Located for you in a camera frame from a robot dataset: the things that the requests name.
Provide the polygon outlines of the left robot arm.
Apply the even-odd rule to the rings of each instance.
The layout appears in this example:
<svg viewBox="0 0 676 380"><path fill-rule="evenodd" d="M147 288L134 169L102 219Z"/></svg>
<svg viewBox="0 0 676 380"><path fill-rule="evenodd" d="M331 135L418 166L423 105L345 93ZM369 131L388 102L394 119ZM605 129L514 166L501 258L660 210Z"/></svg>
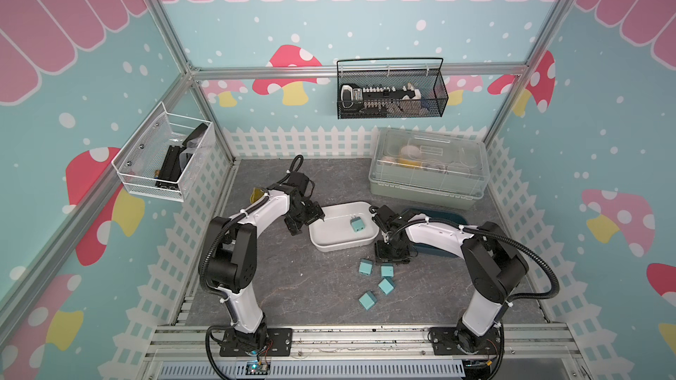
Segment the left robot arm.
<svg viewBox="0 0 676 380"><path fill-rule="evenodd" d="M198 274L201 288L225 300L235 332L261 336L265 316L258 306L253 279L257 269L258 237L282 218L292 236L325 216L312 200L314 182L302 172L287 172L262 197L230 217L215 217L208 225Z"/></svg>

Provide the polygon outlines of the teal plug top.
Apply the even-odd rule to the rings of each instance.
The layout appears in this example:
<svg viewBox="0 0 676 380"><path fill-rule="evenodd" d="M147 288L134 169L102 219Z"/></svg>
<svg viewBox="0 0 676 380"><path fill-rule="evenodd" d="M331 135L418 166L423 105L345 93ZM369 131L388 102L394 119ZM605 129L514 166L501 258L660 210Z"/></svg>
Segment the teal plug top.
<svg viewBox="0 0 676 380"><path fill-rule="evenodd" d="M350 220L350 226L353 232L361 232L365 229L364 220L360 217L354 217Z"/></svg>

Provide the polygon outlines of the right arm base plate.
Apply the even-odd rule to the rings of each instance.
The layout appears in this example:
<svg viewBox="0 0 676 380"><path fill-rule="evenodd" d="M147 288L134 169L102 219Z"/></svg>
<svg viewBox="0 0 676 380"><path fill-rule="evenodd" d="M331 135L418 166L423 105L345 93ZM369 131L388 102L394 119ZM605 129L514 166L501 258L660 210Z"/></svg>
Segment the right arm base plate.
<svg viewBox="0 0 676 380"><path fill-rule="evenodd" d="M431 327L428 341L434 355L498 356L503 345L499 328L491 327L483 336L477 336L466 327Z"/></svg>

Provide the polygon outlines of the dark teal plastic tray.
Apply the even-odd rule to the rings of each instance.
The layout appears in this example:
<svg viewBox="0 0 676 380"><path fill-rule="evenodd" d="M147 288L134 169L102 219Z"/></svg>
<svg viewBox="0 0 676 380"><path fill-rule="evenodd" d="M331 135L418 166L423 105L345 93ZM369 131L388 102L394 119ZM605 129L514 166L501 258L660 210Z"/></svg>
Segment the dark teal plastic tray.
<svg viewBox="0 0 676 380"><path fill-rule="evenodd" d="M469 226L428 212L413 212L403 230L419 253L463 259L462 244L471 238Z"/></svg>

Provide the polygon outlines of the white plastic tray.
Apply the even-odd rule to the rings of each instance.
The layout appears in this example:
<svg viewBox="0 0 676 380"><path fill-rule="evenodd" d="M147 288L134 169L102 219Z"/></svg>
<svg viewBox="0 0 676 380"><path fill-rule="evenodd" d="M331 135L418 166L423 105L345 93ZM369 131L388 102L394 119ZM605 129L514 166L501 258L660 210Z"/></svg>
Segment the white plastic tray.
<svg viewBox="0 0 676 380"><path fill-rule="evenodd" d="M372 244L380 230L371 220L370 207L368 202L349 202L323 207L324 220L309 225L311 242L322 253ZM364 220L365 229L361 232L353 232L350 226L350 220L354 217Z"/></svg>

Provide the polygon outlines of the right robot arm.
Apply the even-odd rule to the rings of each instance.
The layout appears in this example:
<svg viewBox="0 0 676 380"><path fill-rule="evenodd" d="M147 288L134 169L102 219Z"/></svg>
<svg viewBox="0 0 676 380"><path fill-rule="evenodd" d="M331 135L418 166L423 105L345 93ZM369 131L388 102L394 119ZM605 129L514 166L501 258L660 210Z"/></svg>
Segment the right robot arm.
<svg viewBox="0 0 676 380"><path fill-rule="evenodd" d="M469 339L484 338L514 302L547 300L561 289L554 270L532 249L507 237L495 223L465 225L447 218L411 211L397 214L387 206L369 207L371 220L382 239L377 256L390 263L410 260L410 247L422 244L463 259L475 292L458 323L459 333ZM535 263L549 279L540 293L515 290Z"/></svg>

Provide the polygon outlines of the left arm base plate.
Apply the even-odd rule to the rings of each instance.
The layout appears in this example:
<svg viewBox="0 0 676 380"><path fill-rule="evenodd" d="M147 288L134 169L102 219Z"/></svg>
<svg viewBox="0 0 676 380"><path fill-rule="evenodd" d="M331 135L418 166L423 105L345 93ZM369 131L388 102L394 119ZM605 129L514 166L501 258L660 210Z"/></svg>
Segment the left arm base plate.
<svg viewBox="0 0 676 380"><path fill-rule="evenodd" d="M234 329L218 334L219 355L231 356L290 356L293 330L291 328L266 328L265 334L243 334Z"/></svg>

